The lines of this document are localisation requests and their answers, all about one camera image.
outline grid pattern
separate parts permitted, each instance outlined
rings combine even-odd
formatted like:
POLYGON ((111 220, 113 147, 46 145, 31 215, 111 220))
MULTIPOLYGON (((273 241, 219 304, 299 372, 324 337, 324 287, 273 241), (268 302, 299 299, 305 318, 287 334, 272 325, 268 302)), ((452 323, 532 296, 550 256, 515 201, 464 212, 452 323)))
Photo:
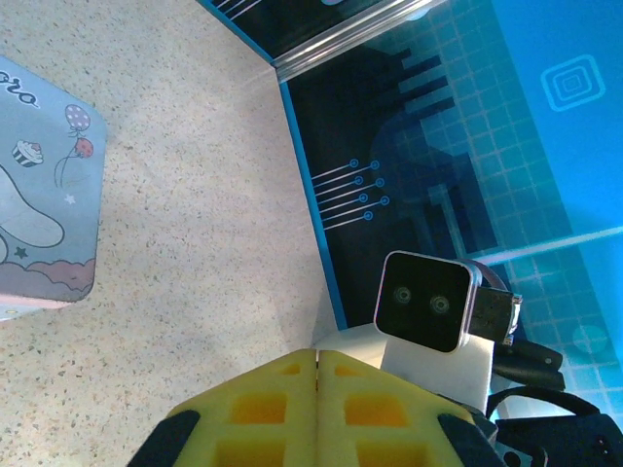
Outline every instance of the grid pattern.
MULTIPOLYGON (((491 0, 449 0, 377 38, 373 47, 410 49, 405 66, 441 56, 443 71, 436 72, 447 76, 449 86, 429 98, 449 95, 456 106, 421 125, 429 146, 471 157, 497 242, 496 248, 481 253, 571 234, 491 0)), ((401 90, 417 85, 405 82, 401 90)), ((406 109, 414 110, 409 105, 406 109)), ((407 145, 409 138, 405 131, 407 145)), ((513 289, 525 299, 522 321, 528 338, 563 352, 568 390, 623 426, 623 373, 580 248, 520 258, 505 268, 513 289)), ((509 402, 509 410, 514 416, 556 413, 551 406, 521 399, 509 402)))

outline speckled countertop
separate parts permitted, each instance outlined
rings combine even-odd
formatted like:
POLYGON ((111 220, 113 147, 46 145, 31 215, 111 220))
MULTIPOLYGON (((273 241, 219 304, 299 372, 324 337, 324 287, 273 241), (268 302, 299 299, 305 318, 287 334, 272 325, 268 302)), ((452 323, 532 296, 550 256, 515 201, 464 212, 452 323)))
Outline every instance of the speckled countertop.
POLYGON ((125 465, 334 329, 274 73, 199 4, 5 2, 0 54, 108 124, 92 293, 0 323, 1 465, 125 465))

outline square icon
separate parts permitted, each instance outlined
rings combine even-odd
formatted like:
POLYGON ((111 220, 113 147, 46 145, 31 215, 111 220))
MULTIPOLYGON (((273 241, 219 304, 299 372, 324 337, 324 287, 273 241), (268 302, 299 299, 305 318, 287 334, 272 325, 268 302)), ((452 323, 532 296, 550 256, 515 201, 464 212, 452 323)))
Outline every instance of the square icon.
POLYGON ((597 63, 588 54, 546 69, 541 73, 541 84, 549 106, 556 112, 599 99, 605 93, 597 63))

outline balloon illustration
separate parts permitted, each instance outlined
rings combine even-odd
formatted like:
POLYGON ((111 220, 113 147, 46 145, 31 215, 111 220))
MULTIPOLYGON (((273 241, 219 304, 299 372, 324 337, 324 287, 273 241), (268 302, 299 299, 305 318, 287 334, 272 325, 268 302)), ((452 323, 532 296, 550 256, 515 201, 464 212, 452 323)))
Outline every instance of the balloon illustration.
POLYGON ((65 119, 72 129, 73 136, 80 136, 81 131, 87 130, 91 126, 91 117, 82 107, 68 105, 65 107, 65 119))
POLYGON ((76 144, 67 156, 62 158, 60 161, 56 163, 55 166, 55 184, 57 187, 62 187, 62 179, 65 174, 65 167, 67 166, 67 161, 70 159, 88 159, 93 155, 93 143, 91 143, 87 138, 78 138, 76 140, 76 144), (62 164, 62 168, 60 169, 60 173, 58 173, 58 169, 62 164))

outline yellow sponge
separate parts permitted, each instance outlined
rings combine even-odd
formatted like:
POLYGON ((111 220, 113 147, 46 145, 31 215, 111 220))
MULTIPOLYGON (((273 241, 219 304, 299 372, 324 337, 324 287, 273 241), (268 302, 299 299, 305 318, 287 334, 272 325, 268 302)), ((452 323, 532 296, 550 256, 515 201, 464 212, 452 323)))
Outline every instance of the yellow sponge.
POLYGON ((175 408, 201 418, 175 467, 461 467, 437 421, 469 412, 346 355, 299 350, 175 408))

